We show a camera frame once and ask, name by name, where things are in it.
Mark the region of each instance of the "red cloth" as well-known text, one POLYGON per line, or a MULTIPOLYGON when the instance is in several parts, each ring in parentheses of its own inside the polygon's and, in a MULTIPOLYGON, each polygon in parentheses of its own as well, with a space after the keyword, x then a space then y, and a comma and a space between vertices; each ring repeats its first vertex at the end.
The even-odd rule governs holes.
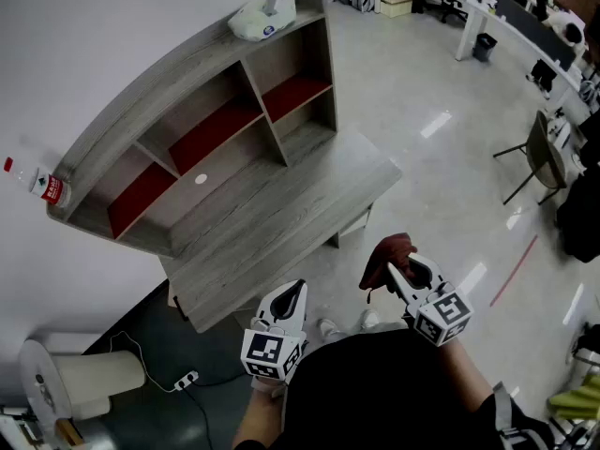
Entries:
POLYGON ((389 276, 386 268, 388 262, 404 272, 407 278, 414 278, 408 256, 416 251, 417 249, 407 233, 386 236, 371 253, 365 274, 358 287, 362 290, 376 290, 383 287, 389 276))

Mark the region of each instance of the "white bag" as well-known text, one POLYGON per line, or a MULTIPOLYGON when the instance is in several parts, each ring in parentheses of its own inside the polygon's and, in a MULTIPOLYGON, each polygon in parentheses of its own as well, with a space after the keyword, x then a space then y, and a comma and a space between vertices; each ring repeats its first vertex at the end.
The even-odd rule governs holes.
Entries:
POLYGON ((296 19, 293 0, 255 0, 241 7, 228 21, 237 37, 260 41, 296 19))

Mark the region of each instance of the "red bottle label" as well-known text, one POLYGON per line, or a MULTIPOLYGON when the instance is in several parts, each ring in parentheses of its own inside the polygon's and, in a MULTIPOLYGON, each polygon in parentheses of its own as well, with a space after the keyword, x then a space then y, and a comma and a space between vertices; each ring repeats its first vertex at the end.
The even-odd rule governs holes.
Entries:
POLYGON ((47 200, 52 205, 56 205, 60 200, 60 196, 63 193, 63 182, 58 178, 48 175, 48 186, 46 191, 41 196, 42 199, 47 200))

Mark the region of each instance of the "cable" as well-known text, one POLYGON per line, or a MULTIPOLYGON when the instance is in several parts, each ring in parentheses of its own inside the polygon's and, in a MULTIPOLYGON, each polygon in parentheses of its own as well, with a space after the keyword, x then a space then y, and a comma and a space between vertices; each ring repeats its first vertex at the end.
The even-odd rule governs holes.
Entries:
POLYGON ((163 391, 164 393, 166 393, 166 394, 170 394, 170 393, 174 392, 174 391, 176 390, 176 388, 173 388, 173 389, 171 389, 171 390, 165 390, 165 389, 164 389, 164 388, 163 388, 163 387, 160 385, 160 383, 158 383, 156 380, 154 380, 154 379, 153 379, 153 378, 150 376, 150 374, 148 373, 148 369, 146 368, 146 363, 143 361, 142 347, 140 346, 140 344, 139 344, 137 341, 135 341, 133 338, 131 338, 131 337, 129 336, 129 334, 128 334, 128 333, 127 333, 125 330, 121 330, 121 331, 120 331, 118 334, 116 334, 116 335, 113 335, 113 336, 110 338, 110 340, 109 340, 109 341, 110 341, 110 343, 111 343, 111 348, 109 349, 109 353, 111 353, 111 352, 113 351, 113 338, 115 338, 115 337, 118 337, 118 336, 119 336, 119 335, 121 335, 121 334, 125 334, 125 336, 126 336, 127 338, 129 338, 129 340, 131 340, 133 343, 135 343, 135 344, 138 346, 138 349, 140 350, 140 359, 142 360, 143 372, 146 374, 146 377, 148 377, 148 380, 149 380, 150 382, 152 382, 154 385, 156 385, 158 388, 160 388, 160 390, 162 390, 162 391, 163 391))
POLYGON ((219 386, 219 385, 223 385, 225 383, 229 383, 229 382, 233 382, 234 380, 237 380, 241 377, 244 377, 245 375, 248 375, 246 372, 244 373, 240 373, 239 375, 235 375, 234 377, 231 377, 230 379, 224 380, 222 382, 216 382, 216 383, 202 383, 202 384, 198 384, 195 382, 192 382, 191 384, 197 387, 205 387, 205 386, 219 386))
POLYGON ((186 392, 186 395, 191 398, 191 400, 196 404, 196 406, 202 412, 202 415, 204 415, 204 423, 206 424, 206 440, 208 441, 208 448, 210 448, 210 450, 213 450, 213 441, 210 438, 210 426, 208 425, 208 415, 206 414, 206 410, 198 402, 198 400, 189 393, 189 391, 187 389, 184 388, 184 392, 186 392))

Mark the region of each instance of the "wooden desk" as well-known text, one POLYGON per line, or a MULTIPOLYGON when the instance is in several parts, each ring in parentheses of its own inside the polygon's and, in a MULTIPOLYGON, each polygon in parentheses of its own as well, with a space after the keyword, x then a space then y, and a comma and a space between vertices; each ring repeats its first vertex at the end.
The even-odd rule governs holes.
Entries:
POLYGON ((258 161, 189 216, 187 230, 200 237, 180 258, 161 261, 199 332, 267 290, 400 178, 363 135, 333 135, 300 127, 283 140, 291 167, 258 161))
POLYGON ((399 179, 362 135, 338 132, 323 0, 260 42, 228 18, 118 95, 54 172, 48 214, 160 257, 198 331, 340 232, 399 179))

